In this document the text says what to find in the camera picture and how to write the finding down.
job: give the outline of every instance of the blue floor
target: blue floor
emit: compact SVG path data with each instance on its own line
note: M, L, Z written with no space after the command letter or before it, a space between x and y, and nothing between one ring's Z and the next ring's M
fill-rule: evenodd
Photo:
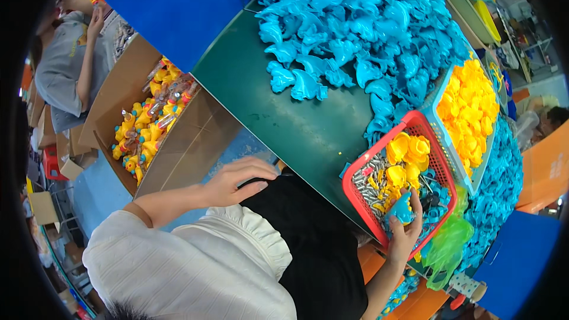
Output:
M246 156L255 156L271 164L276 161L275 154L244 128L212 166L202 182L209 181L224 164ZM122 209L132 200L131 195L118 180L101 153L99 153L98 160L79 175L73 185L75 186L72 192L73 209L87 238L90 238L93 230L113 211ZM175 227L192 223L203 215L205 215L205 209L192 210L163 227L162 230L172 231Z

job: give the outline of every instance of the black skirt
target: black skirt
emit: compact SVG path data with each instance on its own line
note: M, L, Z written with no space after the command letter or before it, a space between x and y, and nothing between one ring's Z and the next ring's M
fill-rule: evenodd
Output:
M288 167L241 205L267 219L287 243L293 260L279 282L299 320L361 318L367 294L357 240L338 209Z

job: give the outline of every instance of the white ruffled blouse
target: white ruffled blouse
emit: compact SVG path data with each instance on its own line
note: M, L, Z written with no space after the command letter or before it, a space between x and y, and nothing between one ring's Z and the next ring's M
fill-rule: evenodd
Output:
M292 256L281 234L247 207L209 208L172 232L115 211L83 253L106 305L126 302L156 319L296 319L279 284Z

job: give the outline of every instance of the gray t-shirt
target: gray t-shirt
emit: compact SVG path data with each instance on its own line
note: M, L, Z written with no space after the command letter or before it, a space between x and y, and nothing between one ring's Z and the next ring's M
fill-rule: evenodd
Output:
M81 100L76 84L87 47L87 27L90 17L74 11L63 18L55 30L55 36L43 51L35 73L35 84L40 96L56 110L76 117L81 115ZM93 104L99 89L110 71L107 43L100 36L95 43L89 106Z

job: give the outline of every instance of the pile of yellow plastic parts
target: pile of yellow plastic parts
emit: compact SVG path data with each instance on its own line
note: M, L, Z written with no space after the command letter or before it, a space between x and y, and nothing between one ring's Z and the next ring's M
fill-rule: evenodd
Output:
M391 167L385 170L388 183L381 189L380 195L385 193L388 197L383 205L374 204L382 212L389 210L392 200L401 197L400 188L414 187L419 190L419 174L429 167L431 143L424 136L409 136L406 132L399 132L389 141L385 152Z
M115 160L122 157L123 167L137 179L137 185L198 86L191 75L183 74L162 57L143 89L150 90L152 97L134 103L130 112L122 111L124 121L114 129L118 144L112 145L111 149Z
M479 60L467 60L464 67L455 67L443 93L437 114L451 136L466 173L482 163L486 138L500 106L496 94L480 67Z

